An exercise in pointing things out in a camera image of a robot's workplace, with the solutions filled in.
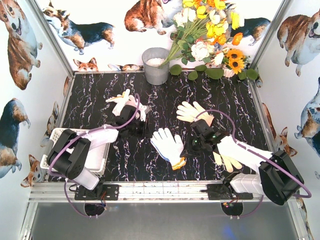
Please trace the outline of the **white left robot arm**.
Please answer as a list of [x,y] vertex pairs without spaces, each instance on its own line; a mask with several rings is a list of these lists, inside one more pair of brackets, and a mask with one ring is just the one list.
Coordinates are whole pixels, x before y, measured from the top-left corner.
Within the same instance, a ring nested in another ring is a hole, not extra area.
[[111,144],[119,138],[135,136],[148,138],[148,106],[125,105],[113,121],[91,130],[66,128],[62,131],[46,157],[49,173],[77,183],[88,190],[94,190],[99,184],[99,177],[92,173],[85,164],[98,157],[88,157],[90,151],[105,144]]

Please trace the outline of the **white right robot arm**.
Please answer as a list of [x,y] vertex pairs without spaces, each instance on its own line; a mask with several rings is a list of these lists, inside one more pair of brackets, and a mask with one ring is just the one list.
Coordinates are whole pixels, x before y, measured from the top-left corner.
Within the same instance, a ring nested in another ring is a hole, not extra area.
[[193,136],[188,138],[182,156],[213,154],[217,164],[225,164],[230,173],[225,184],[235,194],[266,196],[284,205],[304,184],[291,157],[283,150],[270,152],[245,144],[226,131],[215,131],[203,119],[191,124]]

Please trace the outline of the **blue dotted white glove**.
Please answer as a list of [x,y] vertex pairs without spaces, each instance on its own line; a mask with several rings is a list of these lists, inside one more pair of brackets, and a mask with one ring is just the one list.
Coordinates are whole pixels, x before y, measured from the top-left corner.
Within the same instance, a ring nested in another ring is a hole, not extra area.
[[178,134],[172,135],[168,128],[159,128],[152,134],[150,142],[158,154],[170,163],[174,171],[186,164],[186,158],[181,156],[184,143]]

